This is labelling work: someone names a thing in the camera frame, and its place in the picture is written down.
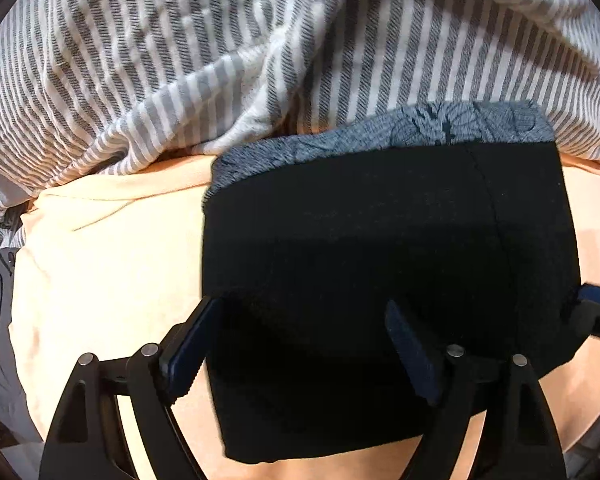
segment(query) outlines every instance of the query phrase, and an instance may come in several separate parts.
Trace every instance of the beige garment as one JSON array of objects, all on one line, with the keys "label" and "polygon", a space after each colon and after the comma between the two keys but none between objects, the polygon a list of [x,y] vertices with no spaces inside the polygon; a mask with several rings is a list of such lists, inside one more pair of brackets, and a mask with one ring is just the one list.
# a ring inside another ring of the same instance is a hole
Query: beige garment
[{"label": "beige garment", "polygon": [[[34,423],[45,436],[77,357],[131,355],[183,321],[200,298],[201,201],[210,157],[163,162],[132,176],[86,176],[44,191],[23,216],[11,338]],[[600,167],[563,159],[583,280],[600,284]],[[563,447],[600,413],[600,340],[590,338],[542,381]],[[141,480],[154,478],[127,400],[121,409]],[[204,370],[174,406],[210,480],[395,480],[418,439],[335,456],[244,465],[222,455]],[[482,416],[454,480],[466,478]]]}]

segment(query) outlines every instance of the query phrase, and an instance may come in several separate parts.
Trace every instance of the gray and white striped fabric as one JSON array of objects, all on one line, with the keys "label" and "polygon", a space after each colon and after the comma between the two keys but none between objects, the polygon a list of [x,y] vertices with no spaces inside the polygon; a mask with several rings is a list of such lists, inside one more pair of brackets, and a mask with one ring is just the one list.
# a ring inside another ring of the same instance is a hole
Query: gray and white striped fabric
[{"label": "gray and white striped fabric", "polygon": [[590,0],[18,0],[0,26],[0,220],[164,152],[525,99],[560,149],[600,161]]}]

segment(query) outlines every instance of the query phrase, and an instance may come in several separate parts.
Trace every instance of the black cloth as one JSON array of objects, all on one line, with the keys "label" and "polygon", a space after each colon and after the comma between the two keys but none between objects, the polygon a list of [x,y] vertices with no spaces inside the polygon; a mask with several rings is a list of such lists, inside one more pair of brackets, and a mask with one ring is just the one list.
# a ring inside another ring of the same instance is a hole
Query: black cloth
[{"label": "black cloth", "polygon": [[42,442],[30,418],[11,345],[11,300],[17,249],[0,250],[0,422],[21,443]]},{"label": "black cloth", "polygon": [[207,366],[234,460],[422,433],[431,411],[385,332],[388,300],[444,342],[521,352],[541,375],[583,342],[561,317],[580,274],[552,142],[294,164],[219,190],[205,214],[203,293],[229,302]]}]

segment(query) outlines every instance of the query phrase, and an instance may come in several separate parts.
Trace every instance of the folded black garment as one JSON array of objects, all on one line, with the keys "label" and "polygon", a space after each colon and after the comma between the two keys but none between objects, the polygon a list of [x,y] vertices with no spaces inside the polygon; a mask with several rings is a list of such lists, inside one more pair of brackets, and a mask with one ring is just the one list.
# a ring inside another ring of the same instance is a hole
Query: folded black garment
[{"label": "folded black garment", "polygon": [[[389,300],[448,344],[523,353],[540,375],[582,344],[563,322],[580,274],[550,127],[528,103],[462,106],[474,126],[451,107],[409,108],[219,159],[203,293],[229,306],[207,359],[229,458],[325,456],[421,434],[431,410],[385,332]],[[424,142],[401,134],[425,127]],[[511,135],[489,138],[492,127]],[[360,149],[365,134],[389,141]],[[337,149],[311,159],[304,142]],[[285,146],[295,151],[275,155]]]}]

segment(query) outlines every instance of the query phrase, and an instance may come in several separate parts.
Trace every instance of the silver screw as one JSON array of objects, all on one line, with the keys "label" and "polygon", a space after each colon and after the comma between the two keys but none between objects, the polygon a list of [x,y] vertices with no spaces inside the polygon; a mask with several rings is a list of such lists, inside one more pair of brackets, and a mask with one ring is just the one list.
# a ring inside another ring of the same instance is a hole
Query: silver screw
[{"label": "silver screw", "polygon": [[78,357],[78,364],[80,366],[86,366],[93,361],[93,354],[87,352],[86,354],[82,354]]},{"label": "silver screw", "polygon": [[462,357],[464,355],[464,348],[460,345],[449,345],[446,347],[446,353],[451,357]]},{"label": "silver screw", "polygon": [[147,343],[141,349],[142,355],[144,357],[151,357],[152,355],[156,355],[158,351],[158,345],[156,343]]},{"label": "silver screw", "polygon": [[515,364],[516,366],[523,367],[526,366],[528,362],[529,361],[526,360],[526,357],[524,357],[522,354],[515,354],[513,356],[513,364]]}]

